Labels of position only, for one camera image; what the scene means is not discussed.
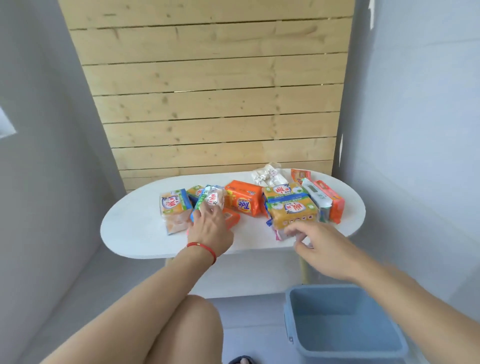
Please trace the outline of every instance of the person's left arm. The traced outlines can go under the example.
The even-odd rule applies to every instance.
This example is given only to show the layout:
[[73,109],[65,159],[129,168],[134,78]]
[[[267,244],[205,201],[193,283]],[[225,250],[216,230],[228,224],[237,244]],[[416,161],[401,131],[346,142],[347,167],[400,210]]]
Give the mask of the person's left arm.
[[[194,212],[188,241],[209,246],[217,256],[232,245],[233,234],[220,207],[211,210],[205,203]],[[143,362],[156,336],[212,263],[212,254],[200,246],[182,249],[168,266],[76,332],[42,364]]]

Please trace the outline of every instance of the bracelet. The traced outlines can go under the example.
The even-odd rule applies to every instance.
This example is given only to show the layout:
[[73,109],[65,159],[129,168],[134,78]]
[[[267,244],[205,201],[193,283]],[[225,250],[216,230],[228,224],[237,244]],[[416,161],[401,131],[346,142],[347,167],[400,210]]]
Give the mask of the bracelet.
[[212,265],[215,264],[215,262],[216,262],[216,254],[215,254],[215,252],[213,251],[212,248],[210,248],[209,246],[206,246],[206,245],[204,245],[204,244],[202,244],[202,243],[188,243],[188,244],[187,244],[187,248],[188,248],[189,246],[201,246],[202,248],[208,250],[208,251],[210,252],[210,254],[213,256],[213,263],[212,263]]

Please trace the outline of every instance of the person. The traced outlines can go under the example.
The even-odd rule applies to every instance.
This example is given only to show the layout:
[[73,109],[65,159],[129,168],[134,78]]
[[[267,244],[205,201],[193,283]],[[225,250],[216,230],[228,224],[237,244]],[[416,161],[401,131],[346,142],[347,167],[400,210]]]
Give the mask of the person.
[[[294,222],[295,251],[327,276],[363,287],[435,364],[478,363],[480,325],[424,290],[414,279],[384,267],[333,226]],[[308,236],[313,248],[303,240]],[[202,204],[182,249],[71,336],[42,364],[220,364],[223,329],[207,300],[189,295],[197,280],[233,243],[220,207]],[[237,363],[253,359],[237,358]]]

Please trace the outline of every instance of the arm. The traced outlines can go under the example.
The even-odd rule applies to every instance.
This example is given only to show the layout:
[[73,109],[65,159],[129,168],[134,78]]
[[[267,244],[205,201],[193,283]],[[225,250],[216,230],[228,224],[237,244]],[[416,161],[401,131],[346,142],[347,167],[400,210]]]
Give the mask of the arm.
[[[210,246],[217,256],[233,243],[219,207],[194,213],[189,242]],[[212,265],[204,248],[182,249],[172,262],[133,288],[56,349],[42,364],[141,363],[156,336]]]
[[[299,233],[295,250],[302,258],[325,275],[364,288],[432,363],[478,362],[479,323],[428,293],[407,274],[382,266],[330,225],[298,222],[287,229]],[[302,243],[307,235],[313,249]]]

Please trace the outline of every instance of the slipper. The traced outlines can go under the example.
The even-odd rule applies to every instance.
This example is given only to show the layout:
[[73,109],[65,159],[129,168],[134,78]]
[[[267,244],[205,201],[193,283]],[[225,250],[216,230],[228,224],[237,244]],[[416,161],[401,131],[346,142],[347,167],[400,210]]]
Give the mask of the slipper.
[[238,358],[233,359],[228,364],[240,364],[240,360],[242,360],[244,358],[247,359],[250,362],[250,364],[256,364],[255,360],[253,360],[251,357],[249,357],[247,355],[239,356]]

